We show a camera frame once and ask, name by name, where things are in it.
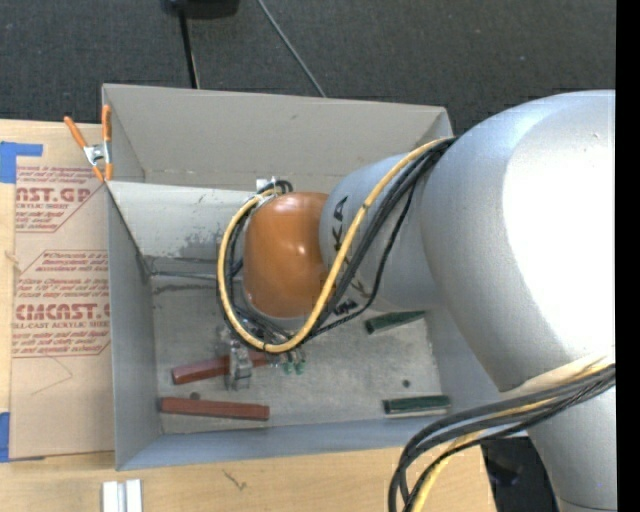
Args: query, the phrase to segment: black wire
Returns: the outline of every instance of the black wire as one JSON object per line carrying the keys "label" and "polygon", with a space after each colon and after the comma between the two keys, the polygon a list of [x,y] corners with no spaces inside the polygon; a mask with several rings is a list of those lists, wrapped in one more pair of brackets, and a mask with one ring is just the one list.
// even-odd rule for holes
{"label": "black wire", "polygon": [[[351,280],[355,276],[356,271],[362,263],[362,260],[366,256],[367,251],[375,240],[375,237],[380,231],[380,228],[389,217],[391,211],[396,207],[400,199],[407,193],[407,191],[415,186],[418,179],[424,176],[430,169],[435,166],[442,154],[444,154],[444,152],[453,144],[454,141],[454,138],[443,141],[431,150],[426,151],[425,153],[420,155],[416,160],[408,164],[408,166],[405,167],[405,169],[389,185],[390,188],[388,193],[385,195],[382,203],[376,210],[372,221],[367,226],[362,236],[362,241],[350,258],[349,264],[347,265],[347,268],[345,269],[340,282],[336,286],[336,291],[334,292],[333,297],[327,303],[325,311],[318,319],[318,322],[316,324],[317,326],[322,326],[322,324],[327,320],[331,313],[336,309],[340,300],[342,300],[342,297],[346,293]],[[330,328],[337,327],[338,325],[345,323],[345,321],[339,320],[337,322],[334,322]],[[314,328],[310,331],[309,337],[307,339],[324,333],[327,330],[329,330],[329,328]]]}
{"label": "black wire", "polygon": [[362,313],[364,313],[367,309],[369,309],[369,307],[371,306],[371,304],[373,304],[373,302],[376,299],[376,296],[378,295],[378,289],[380,287],[380,283],[382,282],[382,274],[384,273],[384,268],[385,265],[387,264],[387,259],[389,258],[389,255],[391,254],[391,249],[393,249],[393,245],[396,241],[396,238],[398,236],[398,233],[400,232],[400,228],[402,227],[403,223],[404,223],[404,219],[407,216],[407,213],[409,212],[409,206],[411,206],[411,200],[413,198],[413,193],[415,192],[415,188],[416,188],[416,183],[413,183],[413,186],[411,187],[411,191],[409,192],[409,196],[407,197],[407,201],[405,202],[404,208],[402,209],[402,212],[400,213],[400,216],[398,217],[398,220],[396,222],[396,225],[393,228],[393,231],[391,233],[391,236],[389,237],[389,240],[387,240],[387,244],[384,248],[384,252],[382,253],[382,257],[380,258],[380,263],[378,264],[378,270],[376,271],[376,276],[375,276],[375,281],[373,284],[373,289],[371,290],[371,294],[369,296],[369,299],[367,300],[367,303],[358,311],[355,311],[353,313],[351,313],[350,315],[347,315],[346,317],[343,317],[339,320],[336,320],[335,322],[325,326],[325,327],[321,327],[317,330],[315,330],[314,332],[310,333],[309,336],[307,336],[307,338],[304,340],[304,343],[306,343],[307,341],[315,338],[316,336],[319,336],[320,334],[327,332],[331,329],[334,329],[335,327],[338,327],[339,325],[342,325],[346,322],[349,322],[350,320],[353,320],[354,318],[360,316]]}
{"label": "black wire", "polygon": [[[330,329],[333,329],[335,327],[337,327],[338,325],[341,325],[349,320],[352,320],[353,318],[357,317],[358,315],[360,315],[363,311],[365,311],[374,301],[375,299],[375,295],[378,292],[378,288],[381,282],[381,278],[382,278],[382,272],[384,270],[384,265],[386,263],[386,260],[391,252],[391,249],[393,247],[393,242],[395,241],[395,238],[397,237],[397,234],[400,230],[402,221],[404,220],[404,218],[407,215],[408,212],[408,207],[409,204],[411,202],[411,196],[413,195],[413,191],[415,190],[415,186],[417,184],[418,179],[423,176],[427,171],[429,171],[431,168],[433,168],[433,166],[437,163],[437,161],[440,159],[440,157],[442,156],[442,154],[444,153],[444,151],[446,151],[446,149],[448,149],[451,144],[454,142],[454,138],[452,139],[448,139],[446,141],[443,141],[441,143],[439,143],[438,145],[436,145],[435,147],[431,148],[429,151],[426,151],[425,153],[423,153],[422,155],[418,156],[413,162],[411,162],[410,164],[408,164],[405,169],[403,169],[395,178],[394,181],[392,182],[392,184],[389,185],[390,189],[388,191],[388,193],[385,195],[385,197],[383,198],[380,206],[377,208],[373,220],[369,223],[369,225],[367,226],[363,237],[362,237],[362,242],[358,245],[358,248],[356,249],[356,251],[354,252],[349,264],[347,265],[344,274],[340,280],[340,282],[338,283],[338,285],[336,286],[336,292],[334,293],[332,299],[330,299],[330,301],[328,302],[327,306],[325,307],[325,310],[323,311],[323,313],[320,315],[320,317],[316,320],[314,327],[312,327],[312,329],[309,331],[309,334],[307,335],[307,337],[305,338],[305,340],[303,340],[303,343],[305,343],[306,341],[308,341],[309,339],[312,339],[316,336],[318,336],[321,333],[324,333]],[[270,182],[267,185],[265,185],[264,187],[262,187],[261,189],[259,189],[257,191],[257,194],[263,193],[275,186],[280,187],[282,193],[287,193],[293,190],[293,186],[291,185],[291,183],[289,183],[286,180],[276,180],[275,182]],[[355,273],[360,265],[360,263],[362,262],[362,260],[364,259],[369,247],[371,246],[371,244],[373,243],[373,241],[375,240],[375,237],[377,236],[381,226],[384,224],[384,222],[387,220],[388,216],[390,215],[391,211],[397,206],[398,202],[400,201],[400,199],[405,196],[407,194],[407,192],[410,191],[410,196],[409,199],[407,200],[407,203],[405,203],[405,207],[403,209],[403,212],[401,213],[398,222],[396,223],[393,233],[392,233],[392,237],[390,238],[390,242],[391,243],[387,243],[386,247],[385,247],[385,251],[383,253],[383,256],[381,258],[381,263],[378,267],[378,270],[376,272],[376,279],[375,279],[375,283],[374,283],[374,288],[373,291],[370,295],[370,300],[368,301],[368,303],[365,305],[364,308],[362,308],[361,310],[352,313],[351,315],[349,315],[348,317],[342,318],[334,323],[332,323],[329,326],[325,326],[322,327],[322,324],[324,322],[326,322],[326,320],[328,319],[328,317],[331,315],[331,312],[337,307],[339,301],[341,300],[342,296],[344,295],[344,293],[346,292],[347,288],[350,285],[351,280],[353,279],[353,277],[355,276]],[[248,212],[245,213],[245,216],[243,217],[243,219],[241,219],[240,222],[244,223],[244,221],[246,220],[246,218],[248,218],[249,213],[252,211],[253,209],[249,210]],[[239,236],[240,233],[240,229],[238,229],[238,225],[236,225],[236,227],[234,228],[234,231],[231,234],[231,244],[230,244],[230,249],[232,249],[233,251],[235,251],[235,244],[236,244],[236,240],[237,237]],[[231,268],[231,272],[226,274],[226,277],[228,279],[231,279],[231,277],[233,277],[235,274],[237,274],[237,272],[239,272],[240,268],[242,266],[242,262],[234,262],[233,260],[230,262],[229,267]],[[249,315],[249,316],[245,316],[242,315],[245,320],[250,321],[254,324],[257,324],[258,322],[256,322],[255,318],[252,318],[253,315]],[[286,331],[284,331],[283,329],[278,328],[277,326],[274,326],[272,324],[272,327],[267,329],[268,331],[272,331],[271,334],[277,332],[279,335],[284,336],[286,339],[290,339],[290,334],[287,333]]]}
{"label": "black wire", "polygon": [[189,71],[189,81],[192,89],[200,89],[200,79],[196,69],[196,60],[191,48],[191,36],[189,35],[189,24],[184,9],[178,9],[178,19],[180,20],[180,32],[182,33],[182,44],[184,45],[184,53],[187,58],[187,69]]}
{"label": "black wire", "polygon": [[551,411],[549,412],[544,412],[544,413],[540,413],[535,415],[533,418],[526,420],[524,422],[519,423],[518,425],[506,428],[504,430],[501,430],[500,432],[488,435],[488,436],[483,436],[482,438],[473,440],[473,441],[469,441],[468,443],[465,443],[463,445],[460,445],[459,447],[456,447],[452,450],[449,450],[447,453],[441,455],[440,457],[438,457],[436,460],[434,460],[424,471],[423,473],[420,475],[420,477],[418,478],[418,480],[416,481],[416,484],[414,485],[414,489],[411,493],[411,495],[409,496],[409,499],[406,502],[406,505],[404,507],[404,511],[411,511],[412,507],[413,507],[413,503],[418,495],[418,492],[420,490],[420,488],[422,487],[422,485],[424,484],[424,481],[426,480],[426,478],[433,472],[433,470],[436,468],[436,466],[438,464],[440,464],[443,460],[451,457],[452,455],[455,455],[458,452],[461,452],[463,450],[466,450],[467,448],[471,448],[472,446],[477,446],[485,441],[492,441],[492,440],[497,440],[497,439],[503,439],[505,437],[509,437],[511,435],[514,435],[518,432],[521,432],[523,430],[529,429],[531,427],[534,427],[535,425],[538,425],[540,423],[542,423],[543,421],[548,420],[549,418],[565,411],[566,409],[568,409],[569,407],[572,407],[573,405],[576,405],[578,403],[584,402],[586,400],[589,400],[601,393],[603,393],[604,391],[608,390],[609,388],[611,388],[613,385],[615,385],[615,372],[613,377],[605,379],[604,381],[600,382],[600,383],[596,383],[593,384],[591,386],[585,386],[584,389],[582,391],[580,391],[579,393],[576,393],[575,396],[571,396],[568,399],[564,400],[561,404],[558,404],[556,406],[554,406],[552,408]]}
{"label": "black wire", "polygon": [[264,1],[257,0],[257,2],[260,8],[262,9],[262,12],[264,12],[265,16],[269,20],[269,23],[271,23],[273,28],[276,30],[276,32],[280,36],[280,39],[282,39],[282,42],[289,49],[289,51],[291,52],[291,55],[293,55],[293,57],[296,59],[296,61],[302,68],[302,71],[304,71],[309,81],[313,84],[313,87],[315,87],[316,91],[318,91],[318,94],[323,98],[326,98],[327,95],[325,94],[324,90],[322,89],[322,87],[320,87],[320,84],[311,73],[311,70],[307,67],[307,65],[302,60],[302,57],[300,57],[296,49],[293,47],[293,45],[291,44],[291,41],[289,41],[289,38],[287,38],[287,36],[284,34],[284,31],[280,28],[280,25],[278,25],[278,22],[275,20],[273,15],[269,12],[269,9],[267,9],[267,6],[265,5]]}
{"label": "black wire", "polygon": [[448,439],[446,438],[447,434],[445,434],[445,437],[438,437],[438,440],[435,444],[433,442],[425,443],[425,440],[429,436],[433,436],[439,430],[447,428],[451,425],[461,423],[463,421],[468,421],[474,418],[482,418],[489,414],[499,414],[513,408],[532,405],[542,400],[559,399],[566,396],[573,396],[572,394],[579,393],[582,389],[584,389],[585,386],[598,384],[599,382],[601,382],[602,379],[607,378],[607,376],[612,371],[615,372],[615,365],[613,365],[612,368],[613,370],[611,369],[611,367],[607,367],[603,370],[600,370],[594,373],[593,375],[582,377],[580,379],[577,379],[574,382],[564,384],[562,386],[558,386],[550,390],[540,391],[524,397],[517,397],[517,398],[503,401],[503,402],[496,402],[488,406],[481,406],[474,409],[470,409],[468,411],[463,411],[461,413],[449,416],[447,418],[443,418],[442,420],[439,420],[425,427],[422,431],[420,431],[418,434],[413,436],[413,438],[405,446],[405,449],[403,450],[400,456],[400,462],[399,462],[396,475],[398,475],[398,478],[399,478],[399,484],[400,484],[400,489],[401,489],[403,498],[406,499],[406,495],[408,493],[408,490],[406,487],[406,475],[404,475],[403,472],[406,471],[406,469],[420,455],[430,450],[431,448],[433,448],[439,443],[446,442],[456,437],[460,437],[460,435],[464,435],[466,433],[469,433],[475,430],[484,430],[485,428],[488,428],[488,427],[484,423],[482,423],[485,420],[476,420],[474,423],[467,424],[467,425],[474,425],[475,430],[472,428],[470,430],[456,431],[455,433],[451,433],[453,432],[453,430],[449,430],[447,432],[447,434],[449,434]]}
{"label": "black wire", "polygon": [[[524,416],[526,419],[518,423],[516,426],[504,429],[498,434],[490,435],[488,437],[485,436],[482,439],[478,440],[477,442],[474,442],[473,444],[478,444],[484,440],[505,437],[507,435],[515,434],[517,432],[520,432],[521,430],[530,428],[531,426],[534,426],[550,418],[551,416],[567,409],[572,405],[575,405],[576,403],[583,402],[585,400],[588,400],[602,393],[603,391],[606,391],[607,389],[612,387],[614,384],[615,384],[615,364],[610,365],[607,368],[594,373],[593,375],[589,375],[587,377],[577,379],[575,382],[572,382],[563,386],[558,386],[557,388],[554,388],[552,390],[533,393],[526,397],[519,397],[519,398],[508,400],[505,402],[498,402],[497,404],[491,404],[490,406],[482,406],[480,408],[464,411],[463,413],[459,413],[454,416],[456,418],[463,417],[464,419],[471,419],[466,417],[467,416],[473,417],[473,415],[475,414],[476,415],[475,417],[482,417],[486,415],[485,411],[489,411],[489,413],[499,413],[514,407],[530,405],[540,400],[546,400],[550,398],[549,397],[550,394],[553,394],[553,393],[556,394],[555,397],[551,397],[551,398],[555,398],[553,403],[542,404],[540,407],[536,408],[533,411],[503,415],[499,418],[488,418],[485,420],[478,420],[478,421],[463,425],[461,427],[450,429],[449,431],[443,434],[440,434],[438,436],[432,437],[431,439],[425,440],[423,437],[423,433],[427,431],[437,432],[438,430],[442,430],[442,428],[446,426],[445,425],[445,423],[447,423],[446,420],[452,420],[454,419],[454,417],[445,418],[443,420],[440,420],[439,422],[436,422],[439,425],[436,425],[435,423],[430,425],[426,429],[423,429],[420,433],[416,434],[403,450],[403,454],[400,457],[400,463],[398,465],[398,468],[394,472],[394,476],[392,478],[392,481],[389,487],[389,496],[388,496],[389,510],[391,512],[395,512],[397,510],[396,499],[397,499],[397,492],[399,488],[401,490],[403,499],[407,503],[407,505],[405,506],[405,509],[409,508],[412,495],[408,494],[408,490],[406,490],[406,493],[405,493],[402,489],[403,482],[406,489],[406,471],[413,464],[413,462],[415,462],[415,460],[417,460],[422,454],[432,449],[433,447],[443,442],[459,438],[463,435],[466,435],[472,432],[486,430],[487,428],[494,428],[495,426],[497,426],[495,425],[495,422],[498,420],[501,420],[502,421],[501,424],[505,425],[505,424],[513,423],[517,418]],[[504,406],[504,407],[501,407],[503,411],[496,410],[498,409],[496,407],[497,405]],[[420,438],[422,438],[422,444],[418,446],[418,442]],[[472,446],[473,444],[461,445],[460,449],[456,449],[454,453],[464,449],[465,447]],[[417,493],[417,489],[420,488],[421,482],[424,481],[426,476],[427,475],[424,474],[424,478],[422,478],[422,480],[419,480],[414,486],[414,493],[413,493],[414,498],[415,498],[415,493]]]}

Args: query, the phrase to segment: metal clip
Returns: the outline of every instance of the metal clip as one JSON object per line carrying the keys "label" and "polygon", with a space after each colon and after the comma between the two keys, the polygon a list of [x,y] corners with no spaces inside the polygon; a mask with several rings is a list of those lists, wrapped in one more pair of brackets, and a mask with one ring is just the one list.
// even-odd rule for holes
{"label": "metal clip", "polygon": [[[102,107],[102,142],[89,146],[87,141],[80,133],[80,130],[69,116],[64,118],[65,124],[69,127],[71,135],[78,143],[78,146],[82,148],[84,156],[87,157],[87,161],[91,164],[93,173],[100,181],[110,180],[113,175],[113,163],[111,160],[111,107],[104,105]],[[98,160],[104,158],[105,161],[105,174],[103,175],[100,169],[98,169]]]}
{"label": "metal clip", "polygon": [[229,352],[229,374],[225,376],[227,389],[249,389],[252,370],[253,363],[249,351],[242,346],[232,346]]}

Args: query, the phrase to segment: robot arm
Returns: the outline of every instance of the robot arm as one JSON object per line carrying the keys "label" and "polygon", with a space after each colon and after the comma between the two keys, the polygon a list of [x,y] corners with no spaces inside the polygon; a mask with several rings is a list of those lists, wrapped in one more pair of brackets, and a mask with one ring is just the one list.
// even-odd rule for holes
{"label": "robot arm", "polygon": [[[291,283],[260,290],[262,277],[245,283],[255,317],[281,329],[256,347],[290,350],[314,332],[305,315],[326,319],[322,308],[336,288],[324,286],[331,273],[323,269],[336,258],[355,259],[357,250],[345,249],[349,226],[359,219],[366,231],[386,207],[383,192],[361,218],[370,191],[390,168],[406,168],[431,151],[437,154],[430,157],[429,172],[405,184],[409,199],[390,208],[361,254],[346,291],[349,300],[384,311],[444,305],[501,392],[584,357],[612,357],[614,111],[610,91],[530,102],[453,143],[356,171],[329,197],[300,199],[297,214],[277,211],[276,201],[285,202],[288,194],[258,209],[247,229],[245,273],[273,275],[273,268],[259,267],[278,254],[287,268],[296,254],[311,263],[299,272],[307,295],[292,297],[298,288]],[[403,176],[388,178],[386,190],[401,187]],[[270,237],[280,239],[280,246],[257,243],[266,228],[254,230],[254,221],[253,227],[273,227],[279,216],[290,222]],[[389,240],[395,242],[392,250]],[[261,258],[252,258],[256,247]],[[226,257],[220,261],[219,280]],[[266,311],[253,301],[260,294],[299,307],[282,315]],[[286,336],[301,325],[298,334]],[[612,388],[529,430],[562,512],[617,510],[615,427]]]}

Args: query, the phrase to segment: red wooden block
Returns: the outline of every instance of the red wooden block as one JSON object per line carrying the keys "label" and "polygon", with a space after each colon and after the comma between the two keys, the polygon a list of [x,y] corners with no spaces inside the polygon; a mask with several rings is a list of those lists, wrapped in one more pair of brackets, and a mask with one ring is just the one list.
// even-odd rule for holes
{"label": "red wooden block", "polygon": [[163,398],[160,401],[160,411],[169,414],[255,421],[267,421],[270,414],[270,409],[266,405],[245,404],[240,402],[213,402],[211,400],[192,400],[190,398],[176,397]]}
{"label": "red wooden block", "polygon": [[[249,352],[249,357],[255,368],[267,364],[267,358],[262,352]],[[229,373],[229,356],[176,366],[171,370],[174,384],[187,384],[198,380],[219,377],[227,373]]]}

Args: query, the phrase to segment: white plastic piece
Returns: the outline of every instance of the white plastic piece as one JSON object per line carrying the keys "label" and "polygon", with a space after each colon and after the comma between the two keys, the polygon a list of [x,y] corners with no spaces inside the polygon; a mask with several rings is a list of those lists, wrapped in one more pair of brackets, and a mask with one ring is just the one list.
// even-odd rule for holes
{"label": "white plastic piece", "polygon": [[142,512],[142,481],[104,482],[102,512]]}

